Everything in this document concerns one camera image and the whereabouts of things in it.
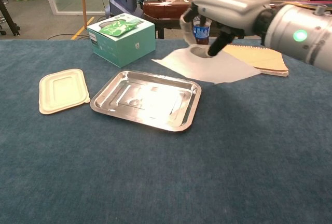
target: spiral notebook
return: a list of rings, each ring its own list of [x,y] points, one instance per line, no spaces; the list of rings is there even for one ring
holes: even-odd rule
[[[288,76],[281,53],[255,46],[227,45],[223,51],[260,70],[263,74]]]

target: table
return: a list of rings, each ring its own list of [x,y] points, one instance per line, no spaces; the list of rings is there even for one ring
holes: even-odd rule
[[[151,61],[183,47],[157,40],[124,69],[183,78]],[[284,57],[287,78],[197,81],[193,124],[171,133],[89,104],[39,113],[43,76],[80,68],[93,97],[120,71],[89,41],[0,50],[0,223],[332,222],[332,74]]]

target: plastic lid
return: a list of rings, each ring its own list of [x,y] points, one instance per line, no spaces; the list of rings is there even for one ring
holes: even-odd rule
[[[42,114],[53,114],[89,102],[88,88],[80,69],[50,74],[39,82],[39,111]]]

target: cardboard box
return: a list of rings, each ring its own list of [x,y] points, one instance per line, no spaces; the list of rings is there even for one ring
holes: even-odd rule
[[[120,36],[100,33],[108,23],[119,20],[137,23],[137,26]],[[93,52],[118,67],[124,67],[156,49],[155,25],[127,13],[92,24],[88,26],[88,32]]]

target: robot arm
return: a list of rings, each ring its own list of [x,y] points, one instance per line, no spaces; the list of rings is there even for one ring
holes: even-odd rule
[[[180,26],[184,39],[195,44],[192,19],[201,15],[217,22],[220,35],[207,46],[202,57],[218,54],[235,37],[258,35],[262,45],[295,59],[332,72],[332,16],[326,6],[311,9],[288,3],[271,9],[270,0],[193,0],[182,14]]]

